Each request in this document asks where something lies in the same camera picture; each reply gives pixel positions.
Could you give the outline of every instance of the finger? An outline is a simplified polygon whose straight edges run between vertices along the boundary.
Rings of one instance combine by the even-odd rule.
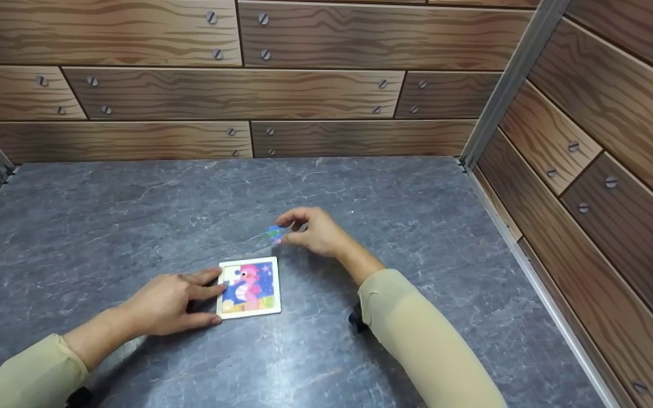
[[[199,286],[197,284],[191,284],[188,287],[188,299],[189,300],[211,299],[222,294],[223,290],[226,290],[225,284],[218,284],[215,286]]]
[[[202,269],[194,274],[181,275],[184,281],[197,284],[198,286],[205,286],[217,278],[221,274],[219,267]]]
[[[207,328],[208,326],[220,325],[221,318],[214,313],[185,313],[179,317],[181,330]]]

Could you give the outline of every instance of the screw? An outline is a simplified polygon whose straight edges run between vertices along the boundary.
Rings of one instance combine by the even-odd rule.
[[[206,20],[208,20],[208,23],[210,24],[215,24],[218,21],[218,16],[215,15],[213,11],[208,11],[207,13],[205,13],[205,18]]]
[[[606,186],[607,188],[615,188],[616,184],[619,184],[619,179],[614,177],[614,176],[608,176],[606,178]]]

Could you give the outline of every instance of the wall panel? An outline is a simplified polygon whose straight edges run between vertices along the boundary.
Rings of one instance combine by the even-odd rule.
[[[0,0],[0,62],[239,66],[235,3]]]
[[[14,163],[250,158],[248,122],[7,122],[0,148]]]
[[[0,66],[0,121],[87,119],[58,67]]]
[[[573,0],[567,13],[653,62],[653,0]]]
[[[269,16],[265,24],[262,13]],[[532,15],[486,8],[239,1],[249,67],[503,70]]]
[[[528,77],[653,188],[652,68],[563,20]]]
[[[523,157],[561,194],[601,152],[586,132],[526,80],[501,121]]]
[[[402,71],[64,70],[90,118],[111,120],[391,118],[404,76]],[[97,86],[88,83],[90,77]],[[387,82],[380,88],[382,80]]]
[[[653,309],[653,194],[604,153],[562,200]]]
[[[252,122],[254,155],[459,155],[475,121]]]
[[[501,73],[408,72],[395,118],[478,118],[500,77]]]
[[[624,386],[653,407],[651,312],[500,131],[478,164]]]

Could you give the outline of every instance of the hand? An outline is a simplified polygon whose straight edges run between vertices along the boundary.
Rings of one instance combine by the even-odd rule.
[[[132,325],[135,337],[169,335],[219,325],[221,318],[214,313],[187,313],[186,307],[190,300],[205,300],[222,294],[226,285],[205,286],[220,274],[220,268],[211,268],[195,274],[155,277],[117,309]]]

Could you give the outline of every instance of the wood plank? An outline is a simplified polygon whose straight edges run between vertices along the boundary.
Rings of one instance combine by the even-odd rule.
[[[653,314],[500,131],[478,164],[624,387],[653,408]]]
[[[474,126],[472,120],[274,121],[252,122],[251,130],[257,158],[456,156]]]
[[[87,117],[60,68],[0,66],[0,121],[72,119]]]
[[[17,164],[253,156],[248,122],[235,121],[0,122],[0,148]]]
[[[493,186],[487,182],[487,179],[485,178],[485,175],[483,175],[482,170],[480,170],[480,167],[475,166],[475,168],[472,170],[472,173],[475,175],[477,182],[480,183],[480,186],[482,186],[485,194],[487,194],[487,198],[490,200],[490,202],[492,202],[493,207],[495,207],[495,212],[498,213],[498,216],[500,216],[503,220],[503,224],[506,225],[508,231],[510,231],[511,235],[513,235],[513,238],[516,241],[523,238],[523,232],[521,232],[521,230],[518,228],[518,224],[516,224],[513,220],[513,217],[510,216],[510,212],[506,210],[506,207],[503,205],[501,199],[498,198],[498,195],[495,193]]]
[[[599,348],[596,347],[596,343],[591,340],[588,331],[583,327],[583,324],[581,324],[581,320],[578,320],[576,313],[573,312],[573,309],[568,304],[568,300],[566,300],[565,296],[561,293],[561,290],[556,285],[551,274],[546,271],[546,266],[541,263],[541,259],[536,255],[536,251],[531,247],[531,243],[523,237],[518,241],[518,246],[523,250],[528,261],[531,262],[533,270],[536,271],[536,274],[541,279],[547,291],[549,291],[549,294],[553,298],[556,306],[559,308],[561,315],[563,315],[566,322],[568,322],[571,330],[573,330],[573,333],[581,343],[581,346],[583,346],[586,354],[588,354],[588,358],[591,359],[591,362],[593,362],[598,370],[601,378],[606,382],[606,385],[609,387],[609,390],[611,390],[614,398],[616,398],[620,406],[623,406],[624,408],[636,408],[637,404],[631,399],[631,396],[621,384],[621,380],[619,380],[613,370],[611,370],[609,363],[604,359]]]
[[[614,188],[607,179],[614,177]],[[562,201],[653,309],[653,194],[607,154],[602,154],[563,195]],[[579,204],[588,204],[580,212]]]
[[[233,0],[0,0],[0,62],[240,66],[236,7]]]
[[[502,73],[411,71],[395,118],[478,118]]]
[[[528,80],[501,127],[557,196],[601,153],[601,147]],[[570,149],[572,142],[578,142],[575,151]]]
[[[267,13],[262,25],[259,15]],[[503,70],[533,11],[239,1],[247,67]],[[261,53],[267,49],[270,58]]]
[[[113,120],[392,118],[404,76],[402,71],[64,70],[90,118]],[[97,78],[98,86],[90,86],[88,77]],[[381,80],[387,81],[384,88]],[[103,105],[112,113],[104,113]]]
[[[653,0],[573,0],[566,13],[653,62]]]
[[[653,69],[563,20],[529,79],[653,188]]]

